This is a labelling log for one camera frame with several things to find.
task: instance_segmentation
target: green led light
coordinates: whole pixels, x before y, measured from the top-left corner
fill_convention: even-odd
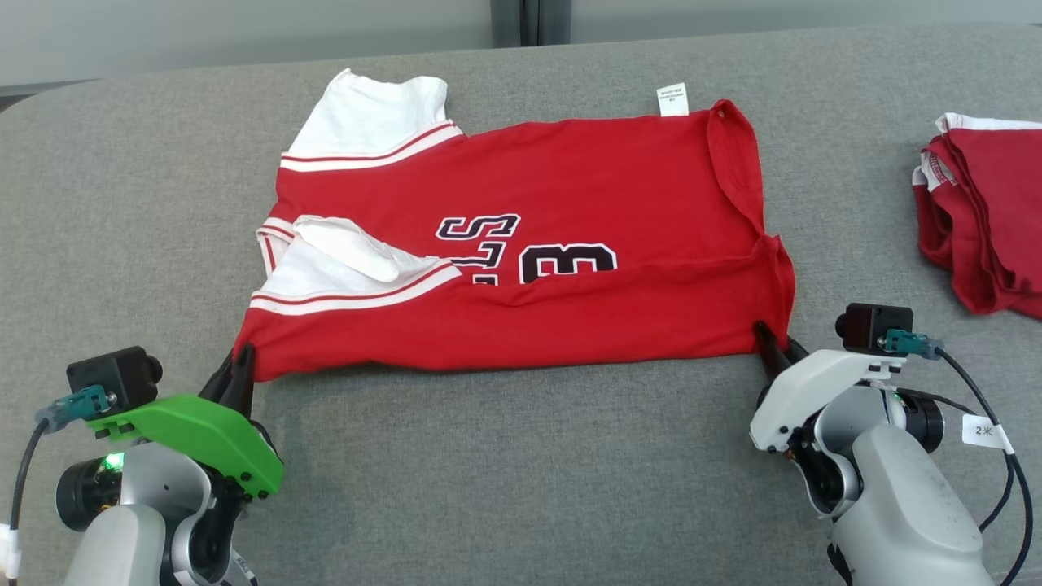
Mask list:
[[[105,456],[105,467],[109,470],[122,470],[123,469],[123,453],[109,454]]]

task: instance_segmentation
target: label tag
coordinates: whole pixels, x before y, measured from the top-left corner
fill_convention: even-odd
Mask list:
[[[688,111],[688,84],[674,83],[659,88],[659,112],[663,116],[687,116]]]
[[[963,443],[994,447],[1013,454],[1013,445],[1002,425],[994,425],[991,419],[979,415],[963,415]]]
[[[256,577],[256,575],[254,575],[252,571],[250,571],[250,566],[246,565],[246,560],[244,560],[243,557],[239,555],[239,552],[237,552],[234,550],[231,551],[231,560],[233,562],[235,562],[235,565],[239,566],[240,570],[242,570],[243,576],[246,577],[246,580],[250,581],[250,586],[257,586],[257,577]],[[229,565],[228,566],[228,572],[230,572],[230,571],[231,571],[231,566]],[[182,580],[181,584],[189,584],[189,582],[184,582]],[[231,583],[228,582],[228,580],[227,580],[227,576],[225,576],[225,578],[223,580],[221,580],[220,586],[231,586]]]

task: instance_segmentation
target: cable label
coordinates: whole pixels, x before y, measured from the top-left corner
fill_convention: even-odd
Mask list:
[[[1002,425],[992,424],[991,419],[981,415],[963,415],[963,443],[1013,454],[1013,445]]]

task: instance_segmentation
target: cable connector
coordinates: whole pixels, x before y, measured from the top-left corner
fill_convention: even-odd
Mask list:
[[[77,419],[88,419],[105,413],[114,402],[116,395],[106,393],[101,385],[91,385],[38,411],[36,423],[46,419],[48,425],[44,433],[53,434]]]
[[[926,360],[941,360],[937,350],[944,348],[944,342],[941,340],[903,329],[887,329],[887,336],[879,338],[876,343],[888,352],[916,355]]]
[[[18,548],[18,530],[11,531],[10,526],[0,523],[0,571],[9,579],[18,578],[18,569],[22,564],[22,551]]]

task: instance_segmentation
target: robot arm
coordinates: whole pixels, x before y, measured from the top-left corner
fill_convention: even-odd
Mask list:
[[[231,536],[254,497],[278,491],[283,469],[249,419],[252,367],[246,347],[199,396],[156,399],[162,368],[141,348],[70,365],[73,394],[38,420],[58,431],[84,419],[99,439],[134,444],[75,464],[58,482],[58,515],[85,531],[66,586],[226,586],[231,570],[255,585]]]
[[[902,308],[852,304],[837,327],[848,350],[811,355],[793,340],[783,352],[758,324],[773,382],[750,436],[797,466],[815,510],[834,520],[828,554],[847,584],[992,585],[981,532],[927,455],[943,437],[940,410],[884,383],[907,359],[877,342],[911,331],[911,318]]]

